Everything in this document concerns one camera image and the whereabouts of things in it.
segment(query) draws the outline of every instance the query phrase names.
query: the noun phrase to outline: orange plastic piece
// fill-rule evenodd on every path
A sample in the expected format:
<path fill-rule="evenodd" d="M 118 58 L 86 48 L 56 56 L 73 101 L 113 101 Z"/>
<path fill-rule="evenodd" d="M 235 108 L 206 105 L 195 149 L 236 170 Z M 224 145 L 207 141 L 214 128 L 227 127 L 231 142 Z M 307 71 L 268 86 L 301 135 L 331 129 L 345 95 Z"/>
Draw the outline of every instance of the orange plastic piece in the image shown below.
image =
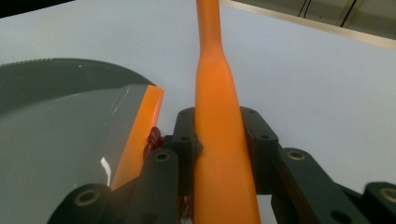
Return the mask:
<path fill-rule="evenodd" d="M 197 0 L 197 10 L 195 131 L 204 149 L 195 164 L 194 223 L 260 223 L 243 121 L 221 45 L 219 2 Z"/>
<path fill-rule="evenodd" d="M 162 101 L 163 89 L 148 86 L 111 183 L 112 189 L 117 189 L 140 175 L 143 151 L 151 128 L 157 123 Z"/>

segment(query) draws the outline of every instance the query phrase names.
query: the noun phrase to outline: orange rubber grip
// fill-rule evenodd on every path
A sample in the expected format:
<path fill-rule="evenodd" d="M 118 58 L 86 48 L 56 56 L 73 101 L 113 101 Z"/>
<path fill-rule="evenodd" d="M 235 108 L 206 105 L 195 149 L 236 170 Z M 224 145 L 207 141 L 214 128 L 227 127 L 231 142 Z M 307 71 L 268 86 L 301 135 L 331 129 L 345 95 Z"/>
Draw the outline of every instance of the orange rubber grip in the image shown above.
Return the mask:
<path fill-rule="evenodd" d="M 194 223 L 260 223 L 253 175 L 231 69 L 221 45 L 219 2 L 197 0 L 201 56 L 195 131 Z"/>

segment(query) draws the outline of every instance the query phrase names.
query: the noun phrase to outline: white tabletop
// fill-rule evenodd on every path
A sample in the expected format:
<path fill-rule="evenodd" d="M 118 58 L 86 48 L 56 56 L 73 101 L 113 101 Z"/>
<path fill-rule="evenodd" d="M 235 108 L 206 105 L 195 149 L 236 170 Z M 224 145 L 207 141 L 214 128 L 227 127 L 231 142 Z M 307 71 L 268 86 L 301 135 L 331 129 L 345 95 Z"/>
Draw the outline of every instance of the white tabletop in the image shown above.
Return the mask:
<path fill-rule="evenodd" d="M 359 192 L 396 183 L 396 50 L 228 6 L 221 22 L 240 105 L 258 110 L 283 147 L 311 153 Z M 192 0 L 79 0 L 0 20 L 0 64 L 95 59 L 164 88 L 163 134 L 194 105 L 198 57 Z M 259 203 L 273 223 L 269 201 Z"/>

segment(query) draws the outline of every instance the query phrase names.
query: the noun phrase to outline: orange handle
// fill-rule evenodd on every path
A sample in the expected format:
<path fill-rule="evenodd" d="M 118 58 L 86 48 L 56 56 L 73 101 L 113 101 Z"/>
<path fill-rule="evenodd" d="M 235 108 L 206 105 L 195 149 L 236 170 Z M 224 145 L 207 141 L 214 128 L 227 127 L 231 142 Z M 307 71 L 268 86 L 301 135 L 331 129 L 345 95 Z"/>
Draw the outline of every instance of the orange handle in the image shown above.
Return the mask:
<path fill-rule="evenodd" d="M 195 131 L 204 149 L 195 164 L 194 223 L 260 223 L 241 112 L 221 45 L 219 2 L 197 0 L 197 12 Z"/>

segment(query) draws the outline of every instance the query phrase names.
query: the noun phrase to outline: white table surface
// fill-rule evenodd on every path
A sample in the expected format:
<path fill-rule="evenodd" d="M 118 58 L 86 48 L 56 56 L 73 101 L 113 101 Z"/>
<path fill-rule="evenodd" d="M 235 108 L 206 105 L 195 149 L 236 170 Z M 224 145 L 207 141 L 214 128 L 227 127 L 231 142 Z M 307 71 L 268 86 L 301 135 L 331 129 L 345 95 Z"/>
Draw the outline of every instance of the white table surface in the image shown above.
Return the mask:
<path fill-rule="evenodd" d="M 306 150 L 359 192 L 396 183 L 396 50 L 233 7 L 221 19 L 240 105 L 258 110 L 283 147 Z M 0 64 L 94 59 L 164 88 L 163 134 L 194 105 L 198 57 L 192 0 L 79 0 L 0 19 Z M 268 198 L 259 204 L 274 223 Z"/>

